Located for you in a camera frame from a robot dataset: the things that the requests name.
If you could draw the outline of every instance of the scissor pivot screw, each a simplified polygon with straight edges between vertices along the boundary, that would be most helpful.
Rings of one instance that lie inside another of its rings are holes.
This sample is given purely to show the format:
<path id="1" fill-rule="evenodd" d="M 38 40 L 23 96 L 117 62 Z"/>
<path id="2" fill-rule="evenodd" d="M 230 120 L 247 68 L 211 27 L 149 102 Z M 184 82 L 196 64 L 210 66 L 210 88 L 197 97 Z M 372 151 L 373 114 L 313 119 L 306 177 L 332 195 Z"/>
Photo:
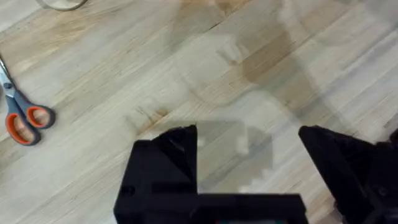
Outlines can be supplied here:
<path id="1" fill-rule="evenodd" d="M 4 86 L 4 88 L 5 88 L 6 90 L 9 90 L 9 89 L 12 88 L 12 84 L 11 84 L 11 83 L 5 83 L 3 86 Z"/>

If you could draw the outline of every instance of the scissor blade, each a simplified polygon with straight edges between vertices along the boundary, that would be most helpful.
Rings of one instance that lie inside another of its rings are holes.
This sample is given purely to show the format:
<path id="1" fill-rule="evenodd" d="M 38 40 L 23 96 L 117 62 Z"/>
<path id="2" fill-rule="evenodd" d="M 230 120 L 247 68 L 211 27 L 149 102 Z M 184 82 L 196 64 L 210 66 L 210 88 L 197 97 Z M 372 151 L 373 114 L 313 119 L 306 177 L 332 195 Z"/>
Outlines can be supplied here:
<path id="1" fill-rule="evenodd" d="M 7 68 L 4 65 L 4 62 L 1 60 L 1 58 L 0 58 L 0 84 L 4 90 L 4 94 L 10 97 L 14 97 L 14 92 L 15 92 L 14 85 L 12 84 L 8 76 Z"/>
<path id="2" fill-rule="evenodd" d="M 4 65 L 4 62 L 0 58 L 0 83 L 1 83 L 1 86 L 3 86 L 3 84 L 5 84 L 5 83 L 10 83 L 10 82 L 11 81 L 8 78 L 7 68 Z"/>

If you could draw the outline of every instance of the wooden surface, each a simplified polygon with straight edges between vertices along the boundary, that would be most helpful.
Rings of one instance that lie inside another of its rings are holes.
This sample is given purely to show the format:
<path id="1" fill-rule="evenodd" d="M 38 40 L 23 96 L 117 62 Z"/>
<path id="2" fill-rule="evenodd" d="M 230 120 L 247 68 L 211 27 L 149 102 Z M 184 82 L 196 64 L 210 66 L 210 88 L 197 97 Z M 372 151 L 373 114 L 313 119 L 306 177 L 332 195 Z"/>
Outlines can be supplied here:
<path id="1" fill-rule="evenodd" d="M 338 223 L 297 131 L 319 124 L 377 141 L 398 126 L 397 8 L 89 0 L 57 12 L 0 0 L 12 77 L 58 115 L 35 147 L 0 126 L 0 222 L 115 223 L 133 142 L 195 123 L 202 192 L 296 192 L 311 223 Z"/>

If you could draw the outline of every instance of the black object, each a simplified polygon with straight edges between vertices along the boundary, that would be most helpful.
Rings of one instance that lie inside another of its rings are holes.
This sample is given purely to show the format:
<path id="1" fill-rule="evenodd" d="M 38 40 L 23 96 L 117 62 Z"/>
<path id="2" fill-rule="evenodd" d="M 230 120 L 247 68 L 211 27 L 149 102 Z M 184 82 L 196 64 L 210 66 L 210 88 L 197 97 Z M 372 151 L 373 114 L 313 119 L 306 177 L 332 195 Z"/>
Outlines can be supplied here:
<path id="1" fill-rule="evenodd" d="M 398 223 L 397 132 L 376 145 L 318 126 L 299 135 L 345 223 Z"/>
<path id="2" fill-rule="evenodd" d="M 114 215 L 119 224 L 308 223 L 299 195 L 198 194 L 196 126 L 134 144 Z"/>

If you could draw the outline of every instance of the wooden table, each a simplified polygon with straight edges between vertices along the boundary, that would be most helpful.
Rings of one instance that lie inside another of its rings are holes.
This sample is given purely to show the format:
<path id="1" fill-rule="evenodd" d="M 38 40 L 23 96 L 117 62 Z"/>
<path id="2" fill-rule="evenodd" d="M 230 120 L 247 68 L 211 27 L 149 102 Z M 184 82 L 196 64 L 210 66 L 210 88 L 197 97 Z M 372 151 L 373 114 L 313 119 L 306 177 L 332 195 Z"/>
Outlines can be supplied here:
<path id="1" fill-rule="evenodd" d="M 90 0 L 57 12 L 0 0 L 12 77 L 58 115 L 35 147 L 0 126 L 1 223 L 115 223 L 133 142 L 188 124 L 199 128 L 201 191 L 300 193 L 311 223 L 338 223 L 297 131 L 319 124 L 377 141 L 398 127 L 397 8 Z"/>

